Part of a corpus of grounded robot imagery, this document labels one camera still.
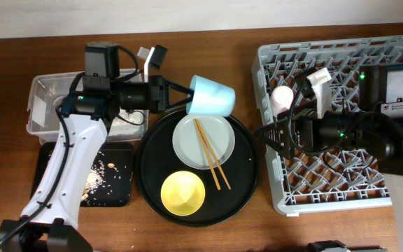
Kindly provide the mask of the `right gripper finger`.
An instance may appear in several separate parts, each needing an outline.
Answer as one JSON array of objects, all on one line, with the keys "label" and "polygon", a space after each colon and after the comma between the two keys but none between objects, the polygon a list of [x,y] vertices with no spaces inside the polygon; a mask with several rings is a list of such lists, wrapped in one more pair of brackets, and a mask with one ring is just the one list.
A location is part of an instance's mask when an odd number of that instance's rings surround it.
[{"label": "right gripper finger", "polygon": [[276,137],[276,140],[273,140],[264,135],[256,135],[255,137],[268,147],[275,150],[280,156],[284,158],[288,156],[288,144],[285,141],[280,140],[278,137]]},{"label": "right gripper finger", "polygon": [[278,136],[279,130],[284,130],[286,128],[286,119],[278,120],[276,122],[263,125],[253,131],[255,137],[275,137]]}]

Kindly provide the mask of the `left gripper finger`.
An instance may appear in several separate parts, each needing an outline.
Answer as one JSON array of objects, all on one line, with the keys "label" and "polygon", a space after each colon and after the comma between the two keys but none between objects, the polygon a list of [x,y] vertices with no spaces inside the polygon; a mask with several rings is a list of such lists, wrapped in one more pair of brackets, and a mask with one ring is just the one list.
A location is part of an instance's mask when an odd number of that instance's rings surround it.
[{"label": "left gripper finger", "polygon": [[166,111],[172,111],[177,108],[180,108],[182,106],[185,106],[186,104],[190,103],[192,101],[191,97],[187,97],[186,99],[180,100],[176,103],[171,104],[170,101],[166,102]]},{"label": "left gripper finger", "polygon": [[179,85],[179,84],[177,84],[177,83],[175,83],[175,82],[173,82],[171,80],[168,80],[168,79],[164,79],[164,86],[167,87],[167,88],[173,89],[173,90],[175,90],[177,92],[187,94],[187,95],[193,95],[195,93],[194,90],[192,90],[192,89],[190,89],[188,87]]}]

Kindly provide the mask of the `pink cup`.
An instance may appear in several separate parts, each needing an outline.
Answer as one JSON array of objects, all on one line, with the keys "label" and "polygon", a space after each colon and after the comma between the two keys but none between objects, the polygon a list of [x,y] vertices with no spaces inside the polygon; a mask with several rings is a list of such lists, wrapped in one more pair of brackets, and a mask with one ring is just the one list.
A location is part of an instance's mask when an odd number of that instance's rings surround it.
[{"label": "pink cup", "polygon": [[271,112],[274,117],[287,111],[294,99],[293,91],[286,85],[276,87],[270,96]]}]

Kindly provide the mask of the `wooden chopstick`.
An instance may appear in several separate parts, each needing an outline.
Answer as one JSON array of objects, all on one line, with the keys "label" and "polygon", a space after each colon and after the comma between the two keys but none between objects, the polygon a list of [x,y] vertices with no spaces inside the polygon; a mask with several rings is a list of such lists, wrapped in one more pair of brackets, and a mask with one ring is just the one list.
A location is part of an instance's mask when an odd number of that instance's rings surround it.
[{"label": "wooden chopstick", "polygon": [[202,132],[201,132],[201,130],[200,130],[200,127],[199,127],[198,120],[197,120],[197,119],[193,119],[193,121],[194,121],[194,124],[195,124],[195,128],[196,128],[196,131],[197,131],[199,140],[200,140],[200,142],[201,142],[201,147],[202,147],[202,149],[203,149],[205,158],[206,158],[206,160],[207,160],[207,162],[208,162],[208,165],[209,165],[209,168],[210,168],[210,171],[211,171],[213,180],[214,180],[214,182],[215,182],[216,188],[217,188],[217,190],[221,190],[220,184],[219,184],[219,182],[218,182],[218,178],[217,178],[217,176],[216,176],[216,174],[215,174],[215,171],[214,171],[214,168],[213,168],[213,165],[212,165],[212,162],[211,162],[211,157],[210,157],[210,155],[209,155],[209,153],[208,153],[208,149],[207,149],[207,146],[206,146],[205,139],[204,139],[204,137],[203,137],[203,135],[202,135]]},{"label": "wooden chopstick", "polygon": [[203,127],[202,127],[202,124],[200,123],[199,120],[198,120],[198,123],[199,123],[199,127],[200,127],[200,130],[201,130],[201,133],[202,133],[202,135],[203,135],[203,137],[204,137],[204,139],[205,139],[206,146],[207,146],[207,149],[208,149],[208,153],[209,153],[210,157],[213,157],[213,159],[214,159],[214,161],[215,161],[215,163],[216,163],[216,165],[217,165],[217,168],[218,168],[220,174],[222,175],[222,177],[223,177],[223,179],[224,179],[224,181],[225,181],[225,183],[226,183],[228,189],[231,190],[231,186],[230,186],[230,184],[229,184],[229,181],[227,180],[227,177],[225,176],[225,173],[224,173],[224,171],[223,171],[223,169],[222,169],[222,165],[220,164],[220,161],[219,161],[219,159],[217,158],[217,156],[216,156],[216,154],[215,154],[215,152],[214,152],[214,150],[213,150],[213,148],[212,148],[212,146],[211,146],[211,144],[210,144],[210,142],[209,142],[209,140],[208,140],[208,137],[207,137],[206,133],[204,132],[204,129],[203,129]]}]

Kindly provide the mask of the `blue cup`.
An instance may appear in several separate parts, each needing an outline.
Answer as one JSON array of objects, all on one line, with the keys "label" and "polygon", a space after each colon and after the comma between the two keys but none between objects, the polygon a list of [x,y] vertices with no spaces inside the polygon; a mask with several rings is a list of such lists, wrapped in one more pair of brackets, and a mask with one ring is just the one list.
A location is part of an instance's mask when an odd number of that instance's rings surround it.
[{"label": "blue cup", "polygon": [[192,101],[186,105],[187,114],[223,117],[231,115],[236,101],[233,88],[201,76],[193,76],[190,89],[194,95]]}]

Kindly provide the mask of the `light grey plate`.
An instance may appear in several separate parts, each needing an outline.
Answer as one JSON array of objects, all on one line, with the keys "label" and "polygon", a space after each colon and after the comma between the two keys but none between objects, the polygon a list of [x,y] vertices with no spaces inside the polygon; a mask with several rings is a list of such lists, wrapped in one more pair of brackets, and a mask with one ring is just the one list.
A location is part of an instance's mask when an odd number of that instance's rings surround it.
[{"label": "light grey plate", "polygon": [[186,115],[181,119],[172,136],[172,144],[177,157],[191,168],[209,169],[196,132],[194,119],[201,123],[219,163],[223,164],[234,150],[235,134],[230,123],[222,116]]}]

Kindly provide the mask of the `yellow bowl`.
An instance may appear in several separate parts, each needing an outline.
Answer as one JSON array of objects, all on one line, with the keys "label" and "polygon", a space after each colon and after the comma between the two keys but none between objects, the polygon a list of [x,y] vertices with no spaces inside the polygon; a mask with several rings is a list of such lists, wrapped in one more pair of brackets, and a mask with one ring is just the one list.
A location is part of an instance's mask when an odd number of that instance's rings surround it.
[{"label": "yellow bowl", "polygon": [[204,203],[206,189],[198,175],[189,171],[177,171],[163,182],[160,198],[165,209],[177,216],[189,216]]}]

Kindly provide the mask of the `food scraps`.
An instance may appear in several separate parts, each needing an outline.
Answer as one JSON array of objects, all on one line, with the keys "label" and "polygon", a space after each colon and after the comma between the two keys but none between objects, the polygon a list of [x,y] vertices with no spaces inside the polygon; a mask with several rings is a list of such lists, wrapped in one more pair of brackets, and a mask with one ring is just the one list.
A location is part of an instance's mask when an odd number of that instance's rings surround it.
[{"label": "food scraps", "polygon": [[82,207],[115,206],[119,200],[121,170],[108,151],[100,150],[90,168],[80,205]]}]

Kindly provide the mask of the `white napkin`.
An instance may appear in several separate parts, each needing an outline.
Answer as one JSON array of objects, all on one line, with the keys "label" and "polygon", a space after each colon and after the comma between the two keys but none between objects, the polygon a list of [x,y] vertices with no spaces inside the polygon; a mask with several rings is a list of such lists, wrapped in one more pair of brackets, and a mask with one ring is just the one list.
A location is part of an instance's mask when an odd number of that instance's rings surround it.
[{"label": "white napkin", "polygon": [[136,134],[142,131],[146,122],[146,115],[141,110],[128,113],[121,110],[111,125],[110,135]]}]

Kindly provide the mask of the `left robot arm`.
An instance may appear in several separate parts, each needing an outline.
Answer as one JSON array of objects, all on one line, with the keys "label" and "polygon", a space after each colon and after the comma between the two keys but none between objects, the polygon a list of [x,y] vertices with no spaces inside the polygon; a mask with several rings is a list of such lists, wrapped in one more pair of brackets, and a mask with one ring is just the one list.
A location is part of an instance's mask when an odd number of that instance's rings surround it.
[{"label": "left robot arm", "polygon": [[191,102],[193,90],[162,76],[167,49],[141,49],[142,70],[120,74],[119,53],[137,57],[117,43],[85,46],[85,70],[76,75],[69,93],[55,109],[59,134],[41,182],[19,220],[0,226],[0,251],[92,251],[78,232],[80,201],[94,159],[120,110],[172,111]]}]

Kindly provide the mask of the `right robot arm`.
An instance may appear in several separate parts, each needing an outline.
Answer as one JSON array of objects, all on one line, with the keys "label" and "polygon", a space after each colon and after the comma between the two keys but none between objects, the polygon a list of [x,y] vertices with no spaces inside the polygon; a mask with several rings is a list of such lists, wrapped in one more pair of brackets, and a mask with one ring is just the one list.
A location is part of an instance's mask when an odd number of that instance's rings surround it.
[{"label": "right robot arm", "polygon": [[403,249],[403,64],[369,65],[358,73],[358,112],[333,112],[326,68],[310,68],[295,76],[296,97],[276,122],[253,134],[286,159],[295,152],[321,155],[332,149],[363,149],[377,159],[390,194]]}]

